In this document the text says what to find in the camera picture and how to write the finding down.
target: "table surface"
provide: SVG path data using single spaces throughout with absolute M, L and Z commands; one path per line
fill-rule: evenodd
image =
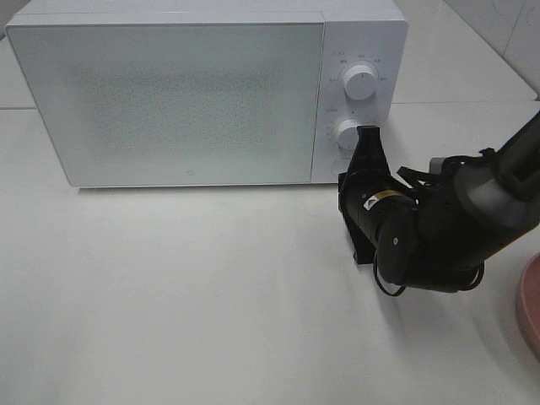
M 399 3 L 412 40 L 426 2 Z M 482 45 L 446 5 L 414 12 L 442 19 L 426 44 Z M 452 24 L 466 43 L 442 39 Z M 488 260 L 472 292 L 388 298 L 354 265 L 335 186 L 69 187 L 5 45 L 0 403 L 538 404 L 514 303 L 540 229 Z M 437 63 L 419 67 L 427 82 Z M 381 130 L 393 170 L 497 148 L 540 109 L 500 59 L 483 63 L 470 82 L 458 63 L 453 83 L 398 86 Z M 455 102 L 473 95 L 501 102 Z
M 535 100 L 536 93 L 446 3 L 395 0 L 409 22 L 394 103 Z M 0 108 L 34 105 L 6 40 Z

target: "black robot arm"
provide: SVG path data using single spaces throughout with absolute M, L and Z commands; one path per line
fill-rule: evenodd
M 392 177 L 379 128 L 358 132 L 339 210 L 356 262 L 373 262 L 398 294 L 473 289 L 484 261 L 540 222 L 540 113 L 497 152 L 432 159 L 429 173 L 402 167 L 407 184 Z

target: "microwave door window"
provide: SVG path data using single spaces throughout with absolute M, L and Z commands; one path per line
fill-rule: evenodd
M 10 36 L 74 186 L 311 179 L 321 24 Z

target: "white microwave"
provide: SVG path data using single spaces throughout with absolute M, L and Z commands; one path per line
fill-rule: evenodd
M 390 0 L 33 0 L 6 33 L 78 187 L 333 183 L 390 109 Z

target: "black cable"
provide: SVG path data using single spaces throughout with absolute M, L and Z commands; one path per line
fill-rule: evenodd
M 475 289 L 478 287 L 478 285 L 482 281 L 485 266 L 482 263 L 478 267 L 476 267 L 476 269 L 477 269 L 477 272 L 476 272 L 476 277 L 474 278 L 474 280 L 464 289 L 460 289 L 461 291 L 470 291 L 471 289 Z
M 390 291 L 388 291 L 387 289 L 384 288 L 384 286 L 382 285 L 381 283 L 381 280 L 379 279 L 379 274 L 377 272 L 377 254 L 375 253 L 375 257 L 373 257 L 373 275 L 375 276 L 375 282 L 377 283 L 377 285 L 379 286 L 379 289 L 381 289 L 381 291 L 383 293 L 385 293 L 386 295 L 389 295 L 391 297 L 398 297 L 402 294 L 403 291 L 405 291 L 405 286 L 402 285 L 399 289 L 397 289 L 396 292 L 394 293 L 391 293 Z

